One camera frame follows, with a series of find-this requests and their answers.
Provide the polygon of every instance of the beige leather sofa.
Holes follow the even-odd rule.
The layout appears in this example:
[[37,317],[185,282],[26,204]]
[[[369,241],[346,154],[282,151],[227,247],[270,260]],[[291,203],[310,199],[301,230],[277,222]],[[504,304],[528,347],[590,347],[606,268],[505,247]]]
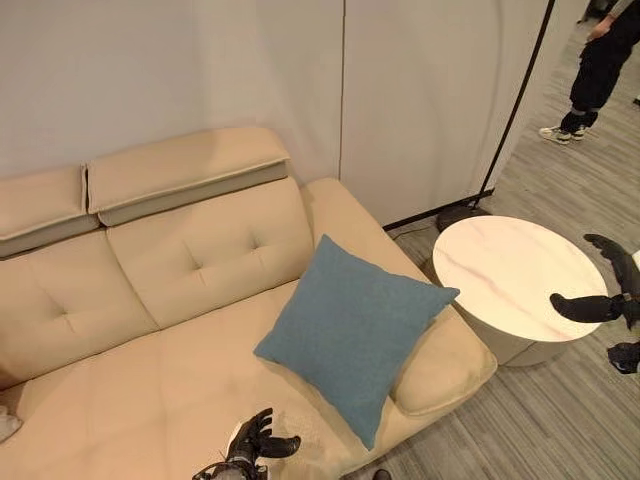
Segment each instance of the beige leather sofa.
[[288,161],[269,130],[223,129],[1,181],[0,404],[24,420],[1,479],[191,478],[269,406],[275,434],[303,439],[275,478],[334,479],[489,379],[494,357],[447,308],[369,452],[312,386],[253,355],[323,233],[427,281],[338,181],[299,189]]

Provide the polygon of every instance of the white sneaker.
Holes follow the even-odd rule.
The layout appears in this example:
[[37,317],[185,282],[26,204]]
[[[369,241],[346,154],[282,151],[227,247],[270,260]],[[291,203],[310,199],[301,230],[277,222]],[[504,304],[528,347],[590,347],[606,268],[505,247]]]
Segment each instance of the white sneaker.
[[541,128],[538,130],[538,133],[545,140],[551,140],[552,142],[559,143],[560,145],[566,145],[573,137],[573,135],[569,132],[565,132],[560,127]]
[[580,128],[571,134],[571,138],[573,140],[584,140],[584,134],[587,131],[587,127],[584,125],[580,125]]

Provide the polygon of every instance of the marble tabletop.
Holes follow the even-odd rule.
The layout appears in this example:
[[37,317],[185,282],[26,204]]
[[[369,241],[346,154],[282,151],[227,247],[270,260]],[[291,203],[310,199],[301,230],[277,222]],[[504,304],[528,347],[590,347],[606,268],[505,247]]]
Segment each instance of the marble tabletop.
[[588,335],[599,323],[567,320],[549,296],[607,295],[589,258],[564,237],[524,220],[475,217],[447,228],[433,263],[440,282],[459,288],[456,302],[498,330],[542,342]]

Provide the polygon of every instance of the blue pillow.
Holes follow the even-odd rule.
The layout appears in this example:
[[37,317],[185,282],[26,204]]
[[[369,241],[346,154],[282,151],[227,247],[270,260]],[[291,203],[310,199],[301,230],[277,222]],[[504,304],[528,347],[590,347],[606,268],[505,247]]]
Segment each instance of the blue pillow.
[[400,367],[459,293],[389,274],[325,235],[254,353],[315,385],[371,450]]

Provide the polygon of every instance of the black pants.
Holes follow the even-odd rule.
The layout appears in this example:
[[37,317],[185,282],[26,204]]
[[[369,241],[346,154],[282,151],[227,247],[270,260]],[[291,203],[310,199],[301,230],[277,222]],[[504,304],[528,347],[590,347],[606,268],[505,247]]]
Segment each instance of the black pants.
[[640,41],[640,0],[635,0],[611,25],[606,35],[590,41],[580,55],[580,70],[571,88],[573,108],[560,128],[575,132],[580,125],[591,127],[598,110],[607,103],[616,86],[620,69]]

